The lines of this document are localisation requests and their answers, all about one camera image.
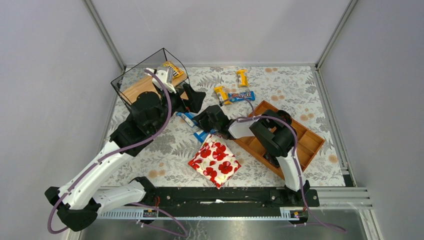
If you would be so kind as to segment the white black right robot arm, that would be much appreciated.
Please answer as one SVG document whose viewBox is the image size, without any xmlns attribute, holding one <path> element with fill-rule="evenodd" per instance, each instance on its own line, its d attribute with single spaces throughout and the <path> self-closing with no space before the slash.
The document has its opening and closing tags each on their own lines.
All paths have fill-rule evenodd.
<svg viewBox="0 0 424 240">
<path fill-rule="evenodd" d="M 276 111 L 230 119 L 218 105 L 207 107 L 193 117 L 198 126 L 209 132 L 215 130 L 226 140 L 255 137 L 265 152 L 274 157 L 284 176 L 284 188 L 289 195 L 305 199 L 310 189 L 298 160 L 298 137 L 291 123 Z"/>
</svg>

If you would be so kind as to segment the yellow m&m candy bag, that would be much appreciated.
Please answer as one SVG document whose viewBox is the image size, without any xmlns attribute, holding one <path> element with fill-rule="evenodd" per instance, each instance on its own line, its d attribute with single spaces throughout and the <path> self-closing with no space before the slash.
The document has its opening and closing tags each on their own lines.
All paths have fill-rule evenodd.
<svg viewBox="0 0 424 240">
<path fill-rule="evenodd" d="M 173 75 L 172 75 L 173 79 L 179 78 L 180 76 L 182 76 L 185 73 L 181 68 L 176 66 L 172 61 L 166 61 L 161 66 L 167 67 L 167 68 L 173 70 Z"/>
</svg>

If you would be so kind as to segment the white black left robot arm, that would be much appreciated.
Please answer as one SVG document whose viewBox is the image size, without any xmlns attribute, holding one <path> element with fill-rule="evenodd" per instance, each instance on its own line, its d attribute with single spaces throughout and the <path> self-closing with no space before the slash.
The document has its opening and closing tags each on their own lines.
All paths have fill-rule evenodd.
<svg viewBox="0 0 424 240">
<path fill-rule="evenodd" d="M 132 204 L 151 204 L 155 186 L 145 177 L 136 177 L 127 185 L 100 190 L 101 185 L 121 166 L 136 157 L 168 125 L 176 112 L 198 113 L 206 93 L 195 91 L 185 83 L 176 91 L 140 93 L 129 106 L 126 120 L 110 135 L 97 156 L 69 183 L 45 191 L 57 215 L 67 229 L 79 232 L 96 218 L 115 208 Z"/>
</svg>

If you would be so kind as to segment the blue white candy bar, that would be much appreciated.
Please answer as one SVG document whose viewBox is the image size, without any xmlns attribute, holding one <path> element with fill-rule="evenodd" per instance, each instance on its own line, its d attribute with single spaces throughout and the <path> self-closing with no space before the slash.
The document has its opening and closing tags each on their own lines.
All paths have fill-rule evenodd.
<svg viewBox="0 0 424 240">
<path fill-rule="evenodd" d="M 195 115 L 191 112 L 177 112 L 176 115 L 182 118 L 191 128 L 197 125 L 197 122 L 194 120 Z"/>
<path fill-rule="evenodd" d="M 204 130 L 200 130 L 200 131 L 197 131 L 197 132 L 194 132 L 193 133 L 193 135 L 195 136 L 195 138 L 200 142 L 200 143 L 203 143 L 206 139 L 207 139 L 207 137 L 209 136 L 209 135 L 213 135 L 214 133 L 215 133 L 216 131 L 214 130 L 214 129 L 212 129 L 211 131 L 209 131 L 209 132 L 206 132 L 206 131 L 204 131 Z"/>
</svg>

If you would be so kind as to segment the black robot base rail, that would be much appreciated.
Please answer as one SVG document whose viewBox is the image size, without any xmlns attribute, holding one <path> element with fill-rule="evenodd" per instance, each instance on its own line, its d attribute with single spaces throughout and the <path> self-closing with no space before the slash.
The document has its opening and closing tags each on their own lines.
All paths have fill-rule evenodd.
<svg viewBox="0 0 424 240">
<path fill-rule="evenodd" d="M 278 217 L 281 208 L 319 207 L 318 193 L 309 186 L 305 196 L 284 187 L 155 187 L 146 177 L 132 183 L 146 188 L 141 204 L 173 217 Z"/>
</svg>

